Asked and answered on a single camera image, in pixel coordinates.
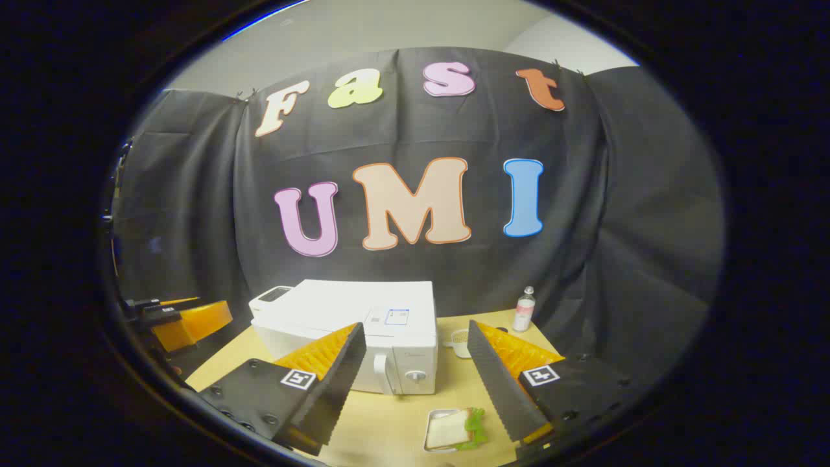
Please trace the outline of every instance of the microwave door handle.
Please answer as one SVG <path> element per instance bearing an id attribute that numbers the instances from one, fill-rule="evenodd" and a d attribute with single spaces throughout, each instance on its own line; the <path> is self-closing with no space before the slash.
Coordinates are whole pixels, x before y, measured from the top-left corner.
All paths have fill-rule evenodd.
<path id="1" fill-rule="evenodd" d="M 374 375 L 378 378 L 380 389 L 384 394 L 394 394 L 392 383 L 389 381 L 389 360 L 386 354 L 379 353 L 374 356 Z"/>

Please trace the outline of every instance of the green lettuce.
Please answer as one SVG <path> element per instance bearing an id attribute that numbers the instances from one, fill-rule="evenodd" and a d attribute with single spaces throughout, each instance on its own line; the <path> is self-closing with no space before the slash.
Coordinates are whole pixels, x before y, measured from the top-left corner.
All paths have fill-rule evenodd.
<path id="1" fill-rule="evenodd" d="M 472 450 L 487 442 L 487 435 L 484 434 L 484 426 L 481 418 L 484 416 L 484 409 L 473 408 L 472 415 L 464 422 L 464 429 L 472 431 L 472 440 L 456 445 L 457 450 Z"/>

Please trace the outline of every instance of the white microwave oven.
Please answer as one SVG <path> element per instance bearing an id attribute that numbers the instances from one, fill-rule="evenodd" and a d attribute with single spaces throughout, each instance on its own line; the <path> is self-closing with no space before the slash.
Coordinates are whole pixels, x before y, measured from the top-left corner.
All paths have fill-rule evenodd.
<path id="1" fill-rule="evenodd" d="M 279 359 L 326 334 L 362 322 L 366 355 L 356 391 L 434 394 L 437 327 L 432 282 L 306 279 L 249 302 L 256 333 Z"/>

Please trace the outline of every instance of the small bottle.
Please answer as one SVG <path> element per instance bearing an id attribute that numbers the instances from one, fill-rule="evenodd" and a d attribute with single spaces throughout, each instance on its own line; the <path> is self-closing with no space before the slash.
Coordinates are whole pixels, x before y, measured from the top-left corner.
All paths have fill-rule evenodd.
<path id="1" fill-rule="evenodd" d="M 533 298 L 533 288 L 525 287 L 525 295 L 519 297 L 516 303 L 516 316 L 513 319 L 513 330 L 525 332 L 530 327 L 530 318 L 533 317 L 533 308 L 536 306 L 536 299 Z"/>

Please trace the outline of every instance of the white wall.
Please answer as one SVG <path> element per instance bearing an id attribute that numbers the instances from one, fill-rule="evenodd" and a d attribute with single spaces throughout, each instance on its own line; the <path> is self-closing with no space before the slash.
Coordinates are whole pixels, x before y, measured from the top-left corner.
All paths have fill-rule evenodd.
<path id="1" fill-rule="evenodd" d="M 600 37 L 570 20 L 550 15 L 522 32 L 504 52 L 544 61 L 558 61 L 569 70 L 589 75 L 637 63 Z"/>
<path id="2" fill-rule="evenodd" d="M 308 0 L 218 44 L 168 87 L 248 96 L 252 88 L 327 62 L 435 46 L 505 51 L 546 61 L 556 57 L 560 65 L 585 73 L 603 64 L 620 66 L 625 58 L 573 23 L 521 0 Z"/>

